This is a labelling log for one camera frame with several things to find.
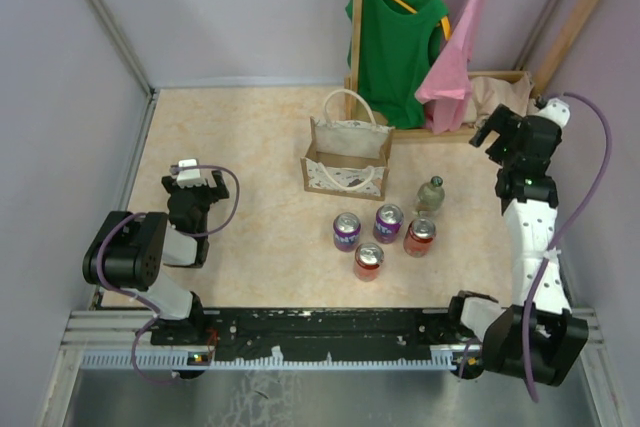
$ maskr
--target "beige table surface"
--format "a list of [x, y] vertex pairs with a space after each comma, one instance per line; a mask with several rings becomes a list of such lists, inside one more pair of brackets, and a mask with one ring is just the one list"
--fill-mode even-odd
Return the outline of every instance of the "beige table surface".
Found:
[[[216, 88], [161, 92], [130, 201], [130, 210], [167, 211], [160, 178], [180, 159], [198, 158], [240, 178], [238, 212], [210, 238], [202, 269], [163, 267], [205, 306], [220, 307], [443, 307], [461, 289], [510, 303], [508, 233], [493, 188], [497, 166], [467, 144], [394, 144], [387, 202], [409, 215], [420, 184], [444, 179], [446, 200], [438, 235], [422, 259], [402, 242], [385, 249], [380, 277], [370, 283], [352, 273], [353, 254], [335, 249], [332, 221], [351, 211], [371, 229], [380, 202], [303, 190], [300, 156], [309, 142], [309, 117], [321, 115], [331, 87]], [[232, 207], [212, 207], [209, 227]], [[130, 306], [107, 293], [105, 306]]]

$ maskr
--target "pink cloth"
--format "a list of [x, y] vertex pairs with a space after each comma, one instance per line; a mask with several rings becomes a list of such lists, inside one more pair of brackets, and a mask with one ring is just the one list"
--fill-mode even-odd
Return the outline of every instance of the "pink cloth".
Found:
[[467, 0], [453, 34], [436, 59], [418, 90], [416, 99], [426, 104], [426, 127], [440, 134], [462, 125], [471, 82], [467, 65], [480, 21], [484, 0]]

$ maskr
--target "white wall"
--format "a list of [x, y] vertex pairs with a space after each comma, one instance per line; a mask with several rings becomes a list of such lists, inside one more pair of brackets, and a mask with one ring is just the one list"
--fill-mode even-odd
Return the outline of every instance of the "white wall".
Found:
[[33, 425], [145, 107], [85, 0], [0, 0], [0, 424]]
[[[339, 82], [347, 1], [106, 0], [155, 86]], [[471, 67], [512, 68], [544, 2], [488, 0]]]
[[[562, 246], [580, 304], [596, 309], [626, 396], [637, 397], [640, 363], [640, 9], [638, 0], [602, 0], [549, 92], [575, 91], [596, 101], [613, 130], [611, 165], [591, 205]], [[563, 6], [552, 31], [569, 11]], [[572, 117], [552, 163], [564, 219], [589, 188], [602, 159], [602, 129], [586, 107]], [[640, 404], [629, 404], [640, 424]]]

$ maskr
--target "green shirt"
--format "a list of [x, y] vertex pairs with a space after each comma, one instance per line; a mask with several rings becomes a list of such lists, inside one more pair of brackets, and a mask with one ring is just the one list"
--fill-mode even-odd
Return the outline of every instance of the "green shirt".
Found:
[[[362, 0], [358, 93], [398, 129], [422, 127], [424, 108], [414, 94], [440, 52], [447, 7], [442, 0]], [[346, 7], [352, 18], [352, 2]], [[348, 57], [351, 66], [351, 48]]]

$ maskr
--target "green glass bottle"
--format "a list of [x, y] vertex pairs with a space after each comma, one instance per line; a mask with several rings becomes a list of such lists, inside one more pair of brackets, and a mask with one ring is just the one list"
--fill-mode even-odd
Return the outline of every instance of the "green glass bottle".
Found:
[[413, 208], [416, 216], [435, 217], [438, 214], [444, 202], [443, 183], [442, 177], [436, 175], [420, 186]]

